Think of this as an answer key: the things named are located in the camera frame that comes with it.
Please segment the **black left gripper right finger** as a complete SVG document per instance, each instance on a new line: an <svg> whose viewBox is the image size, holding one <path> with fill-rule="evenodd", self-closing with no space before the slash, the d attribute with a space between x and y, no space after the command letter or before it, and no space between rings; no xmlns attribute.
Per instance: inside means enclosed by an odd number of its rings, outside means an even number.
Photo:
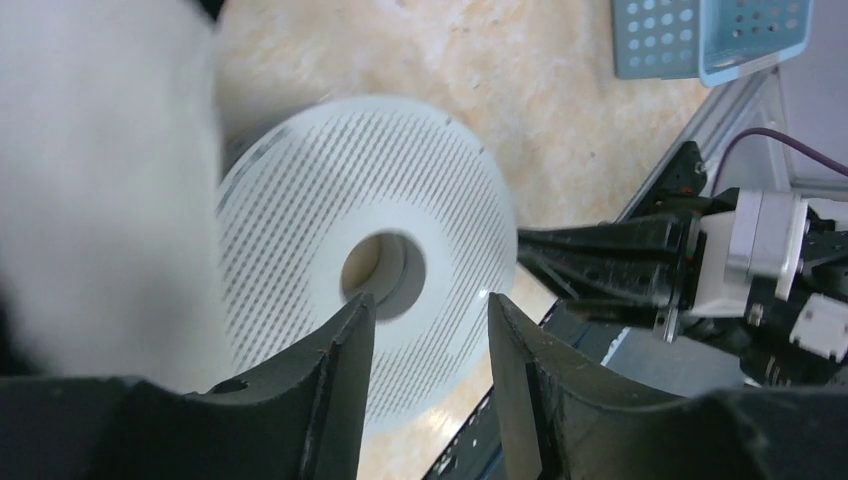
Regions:
<svg viewBox="0 0 848 480"><path fill-rule="evenodd" d="M488 299L511 479L843 479L847 392L730 388L683 398L590 360L503 294Z"/></svg>

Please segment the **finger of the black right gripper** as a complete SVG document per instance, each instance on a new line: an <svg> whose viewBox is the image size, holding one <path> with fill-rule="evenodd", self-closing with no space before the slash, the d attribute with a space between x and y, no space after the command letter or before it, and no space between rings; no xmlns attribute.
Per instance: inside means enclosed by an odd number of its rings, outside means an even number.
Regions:
<svg viewBox="0 0 848 480"><path fill-rule="evenodd" d="M587 321L666 326L683 298L680 269L662 262L536 258L529 272L567 312Z"/></svg>
<svg viewBox="0 0 848 480"><path fill-rule="evenodd" d="M621 222L559 230L520 230L518 261L572 267L675 267L686 255L691 215L649 215Z"/></svg>

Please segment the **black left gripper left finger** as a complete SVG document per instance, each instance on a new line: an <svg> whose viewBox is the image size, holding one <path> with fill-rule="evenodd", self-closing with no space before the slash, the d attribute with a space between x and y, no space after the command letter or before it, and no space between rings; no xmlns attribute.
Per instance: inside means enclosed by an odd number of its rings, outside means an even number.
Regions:
<svg viewBox="0 0 848 480"><path fill-rule="evenodd" d="M375 304L324 325L205 394L139 377L5 377L5 479L352 479Z"/></svg>

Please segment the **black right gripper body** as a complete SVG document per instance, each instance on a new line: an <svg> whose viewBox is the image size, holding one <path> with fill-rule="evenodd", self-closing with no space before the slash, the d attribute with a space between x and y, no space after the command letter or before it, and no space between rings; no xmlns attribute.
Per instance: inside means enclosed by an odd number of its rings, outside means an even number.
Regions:
<svg viewBox="0 0 848 480"><path fill-rule="evenodd" d="M680 336L738 358L742 371L766 386L823 385L847 376L847 233L807 214L800 262L787 300L765 299L764 280L753 283L739 318L700 318L688 314L697 289L706 234L699 212L686 255L675 266L683 275L683 298L666 326L656 333L671 343Z"/></svg>

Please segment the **grey plastic cable spool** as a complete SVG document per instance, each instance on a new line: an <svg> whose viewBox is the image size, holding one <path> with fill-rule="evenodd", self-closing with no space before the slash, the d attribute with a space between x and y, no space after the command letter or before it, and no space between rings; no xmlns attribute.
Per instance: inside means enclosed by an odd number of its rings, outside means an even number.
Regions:
<svg viewBox="0 0 848 480"><path fill-rule="evenodd" d="M376 305L372 435L446 397L487 345L516 269L509 190L483 142L428 103L364 95L286 112L226 149L228 335L250 369L359 294Z"/></svg>

